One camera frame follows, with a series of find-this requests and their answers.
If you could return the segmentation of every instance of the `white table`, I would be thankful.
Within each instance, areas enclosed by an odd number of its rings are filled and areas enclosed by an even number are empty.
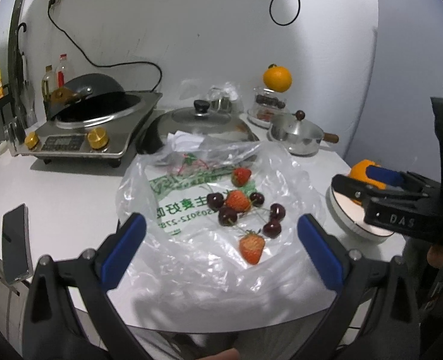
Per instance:
[[[260,139],[266,139],[266,130],[252,125],[250,127]],[[326,195],[333,175],[349,171],[348,165],[338,154],[326,147],[313,157],[296,159],[310,174],[312,185],[322,195]],[[97,248],[116,229],[114,197],[127,166],[124,162],[120,168],[111,169],[104,164],[91,166],[73,160],[45,165],[34,157],[11,157],[8,152],[2,155],[0,258],[2,216],[21,203],[28,207],[33,266],[36,266],[38,259],[44,254],[51,255],[55,260],[63,260],[77,257],[86,248]],[[327,214],[324,228],[329,234],[337,236],[347,249],[356,248],[369,258],[386,261],[401,254],[405,245],[401,235],[395,234],[381,245],[363,241],[342,230],[329,213],[326,201],[323,204]],[[133,299],[126,283],[123,284],[124,282],[118,290],[110,292],[110,298],[128,325],[183,332],[181,326],[184,326],[184,320],[193,318],[193,310],[183,310],[179,315],[157,318],[156,321],[153,318],[144,318],[155,311],[144,310],[143,305],[137,304],[136,299]],[[74,305],[85,310],[78,290],[71,289],[71,294]],[[332,294],[323,296],[327,297],[327,302],[330,297],[333,298]],[[297,312],[283,310],[283,307],[284,305],[274,307],[268,312],[269,315],[259,316],[264,318],[263,321],[253,323],[256,327],[269,326],[319,311],[311,310],[310,305],[303,305]],[[200,329],[197,332],[214,333],[251,328],[242,322],[233,327],[233,317],[226,313],[215,315],[209,310],[197,310],[196,315],[196,326]],[[214,320],[217,321],[217,327],[212,326],[211,321]]]

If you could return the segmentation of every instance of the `person's hand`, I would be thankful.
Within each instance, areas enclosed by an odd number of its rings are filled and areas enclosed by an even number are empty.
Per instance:
[[[215,356],[203,357],[199,360],[241,360],[241,358],[236,349],[230,349]]]
[[[426,260],[433,268],[443,268],[443,246],[432,245],[426,255]]]

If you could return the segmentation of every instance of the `silver saucepan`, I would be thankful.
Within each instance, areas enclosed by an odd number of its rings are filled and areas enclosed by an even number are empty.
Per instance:
[[[297,111],[294,115],[275,115],[268,129],[268,139],[282,143],[294,155],[314,155],[320,149],[322,140],[330,143],[340,140],[338,135],[325,133],[306,120],[303,111]]]

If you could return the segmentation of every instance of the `plastic wrap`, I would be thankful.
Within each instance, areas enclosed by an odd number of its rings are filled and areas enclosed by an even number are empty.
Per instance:
[[[211,87],[206,99],[211,102],[212,109],[217,111],[232,114],[240,114],[244,111],[240,88],[232,82],[225,83],[221,88]]]
[[[238,243],[245,230],[257,231],[268,221],[268,212],[252,208],[237,226],[222,227],[217,213],[206,206],[211,191],[226,195],[237,189],[230,175],[238,166],[253,173],[241,188],[245,193],[259,191],[265,196],[263,207],[280,203],[287,212],[280,236],[265,239],[255,266],[241,257]],[[143,214],[148,223],[146,238],[127,270],[136,297],[177,309],[253,300],[287,284],[285,291],[295,288],[313,275],[297,238],[297,220],[308,212],[321,224],[325,219],[308,174],[281,145],[218,145],[210,138],[192,142],[189,134],[170,137],[157,154],[137,156],[120,184],[116,204],[122,223],[132,212]]]

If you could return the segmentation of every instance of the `orange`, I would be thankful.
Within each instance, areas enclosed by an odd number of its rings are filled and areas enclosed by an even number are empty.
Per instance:
[[[355,179],[355,180],[364,181],[365,183],[374,185],[375,187],[378,187],[379,189],[384,190],[386,188],[386,184],[380,183],[379,181],[368,178],[368,176],[366,175],[366,168],[370,167],[370,166],[379,167],[379,165],[373,161],[363,160],[363,161],[358,162],[352,168],[352,171],[349,173],[348,177],[351,177],[352,179]]]
[[[292,74],[286,67],[270,65],[263,74],[263,82],[268,89],[275,92],[286,92],[292,86]]]

